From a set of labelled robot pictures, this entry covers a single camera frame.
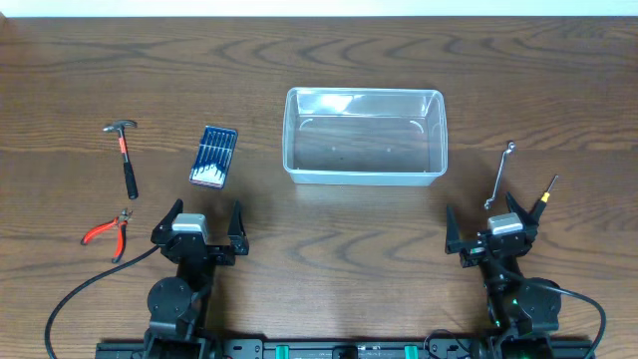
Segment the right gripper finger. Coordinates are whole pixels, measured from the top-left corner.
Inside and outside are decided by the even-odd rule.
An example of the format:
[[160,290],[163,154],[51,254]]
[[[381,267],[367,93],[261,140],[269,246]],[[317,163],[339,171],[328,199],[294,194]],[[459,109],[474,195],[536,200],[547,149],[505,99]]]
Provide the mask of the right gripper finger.
[[527,234],[538,233],[538,203],[531,211],[525,210],[509,191],[505,193],[505,202],[510,213],[515,214],[522,224],[522,230]]
[[448,205],[446,207],[447,218],[447,232],[445,240],[445,252],[446,254],[460,253],[462,251],[468,251],[473,247],[471,242],[463,241],[461,239],[460,228],[455,217],[453,208]]

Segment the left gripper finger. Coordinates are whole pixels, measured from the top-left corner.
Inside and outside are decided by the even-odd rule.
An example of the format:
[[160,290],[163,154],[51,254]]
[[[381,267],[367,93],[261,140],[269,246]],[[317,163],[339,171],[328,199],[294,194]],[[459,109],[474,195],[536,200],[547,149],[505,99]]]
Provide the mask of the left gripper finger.
[[242,205],[238,200],[233,205],[227,236],[235,255],[248,254],[249,242],[242,220]]
[[178,198],[166,216],[153,229],[151,242],[153,244],[168,244],[173,238],[172,224],[176,217],[183,212],[183,201]]

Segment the small claw hammer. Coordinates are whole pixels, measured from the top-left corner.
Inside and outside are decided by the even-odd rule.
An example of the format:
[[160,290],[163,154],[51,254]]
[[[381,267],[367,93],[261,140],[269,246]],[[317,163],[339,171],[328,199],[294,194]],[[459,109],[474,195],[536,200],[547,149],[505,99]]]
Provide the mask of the small claw hammer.
[[137,199],[139,197],[139,191],[129,156],[125,129],[136,128],[137,126],[138,124],[132,120],[117,120],[111,125],[104,126],[103,128],[105,133],[116,133],[118,135],[119,149],[123,158],[124,177],[129,199]]

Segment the silver double ring wrench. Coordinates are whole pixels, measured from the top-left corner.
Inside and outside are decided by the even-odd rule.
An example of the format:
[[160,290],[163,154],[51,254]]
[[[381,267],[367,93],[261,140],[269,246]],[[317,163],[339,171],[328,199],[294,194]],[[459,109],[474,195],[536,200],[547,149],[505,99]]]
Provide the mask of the silver double ring wrench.
[[493,203],[495,202],[495,200],[497,198],[498,190],[499,190],[499,187],[501,185],[502,178],[503,178],[503,172],[504,172],[505,163],[506,163],[508,157],[515,151],[515,149],[516,149],[515,142],[514,141],[509,141],[506,144],[506,147],[505,147],[505,149],[503,150],[503,152],[501,154],[498,170],[497,170],[496,177],[495,177],[495,180],[494,180],[494,186],[493,186],[492,194],[485,201],[485,203],[483,204],[483,208],[485,210],[490,210],[492,205],[493,205]]

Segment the blue screwdriver set case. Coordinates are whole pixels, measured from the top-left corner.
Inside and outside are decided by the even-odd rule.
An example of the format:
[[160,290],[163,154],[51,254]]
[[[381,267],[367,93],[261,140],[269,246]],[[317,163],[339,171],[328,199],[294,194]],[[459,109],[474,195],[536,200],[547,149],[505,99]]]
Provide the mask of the blue screwdriver set case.
[[228,176],[237,139],[236,130],[206,126],[190,170],[189,182],[222,189]]

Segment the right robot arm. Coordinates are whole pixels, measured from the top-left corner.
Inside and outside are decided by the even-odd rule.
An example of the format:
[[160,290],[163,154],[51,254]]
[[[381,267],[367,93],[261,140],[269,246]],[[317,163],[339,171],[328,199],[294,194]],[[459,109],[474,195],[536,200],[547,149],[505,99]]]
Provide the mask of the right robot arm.
[[508,213],[491,217],[487,229],[463,240],[451,206],[446,208],[445,252],[458,254],[463,268],[480,269],[487,313],[496,330],[471,342],[473,358],[540,358],[552,354],[548,334],[559,328],[559,286],[544,278],[526,278],[517,260],[527,255],[538,234],[550,193],[532,210],[522,208],[511,193],[505,195]]

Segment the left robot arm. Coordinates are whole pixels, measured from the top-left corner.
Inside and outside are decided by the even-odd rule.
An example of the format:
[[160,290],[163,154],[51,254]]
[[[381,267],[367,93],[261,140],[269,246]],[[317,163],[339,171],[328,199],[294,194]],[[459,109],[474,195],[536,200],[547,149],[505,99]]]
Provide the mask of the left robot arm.
[[154,228],[151,242],[177,270],[149,292],[151,320],[145,334],[144,359],[223,356],[220,340],[205,329],[205,318],[215,268],[232,266],[238,256],[249,252],[241,210],[237,201],[230,216],[227,245],[209,244],[206,217],[185,213],[180,199]]

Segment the clear plastic container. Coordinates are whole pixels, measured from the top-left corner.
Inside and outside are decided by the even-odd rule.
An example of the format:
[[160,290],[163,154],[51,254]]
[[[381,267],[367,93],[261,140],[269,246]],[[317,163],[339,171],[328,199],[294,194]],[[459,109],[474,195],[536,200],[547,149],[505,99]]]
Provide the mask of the clear plastic container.
[[437,90],[295,87],[282,165],[297,184],[428,186],[449,166]]

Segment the black yellow screwdriver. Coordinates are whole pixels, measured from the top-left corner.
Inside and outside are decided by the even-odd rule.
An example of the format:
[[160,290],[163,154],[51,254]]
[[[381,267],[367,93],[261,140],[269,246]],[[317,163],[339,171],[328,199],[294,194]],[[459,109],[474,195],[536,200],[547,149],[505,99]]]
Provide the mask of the black yellow screwdriver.
[[550,198],[550,193],[552,188],[555,185],[555,182],[557,181],[557,179],[559,178],[559,175],[555,175],[551,182],[549,183],[547,189],[544,191],[544,193],[542,194],[542,196],[537,200],[537,202],[535,203],[534,207],[532,208],[531,212],[529,213],[530,216],[536,221],[539,222],[540,217],[542,216],[546,206],[547,206],[547,202]]

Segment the red handled pliers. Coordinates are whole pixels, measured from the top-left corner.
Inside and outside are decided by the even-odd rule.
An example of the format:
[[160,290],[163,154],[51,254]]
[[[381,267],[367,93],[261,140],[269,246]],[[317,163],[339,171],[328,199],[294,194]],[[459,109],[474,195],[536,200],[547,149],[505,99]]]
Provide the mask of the red handled pliers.
[[118,232],[118,237],[117,237],[117,246],[116,246],[116,250],[112,256],[111,262],[113,264],[117,264],[120,263],[122,260],[122,257],[125,253],[126,250],[126,245],[127,245],[127,227],[129,225],[129,219],[132,216],[132,212],[128,211],[126,208],[124,208],[116,217],[114,217],[112,220],[99,224],[93,228],[91,228],[89,231],[86,232],[86,234],[82,237],[80,243],[82,245],[88,245],[91,241],[93,241],[97,236],[99,236],[100,234],[115,228]]

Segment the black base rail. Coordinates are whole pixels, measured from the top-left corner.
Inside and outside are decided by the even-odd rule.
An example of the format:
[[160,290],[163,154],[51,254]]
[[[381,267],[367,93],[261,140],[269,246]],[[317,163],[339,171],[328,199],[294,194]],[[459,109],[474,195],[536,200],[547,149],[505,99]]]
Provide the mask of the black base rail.
[[145,342],[104,342],[96,359],[464,359],[585,358],[588,341],[509,340],[499,348],[482,348],[476,340],[431,337],[425,341],[262,341],[230,339],[177,342],[152,338]]

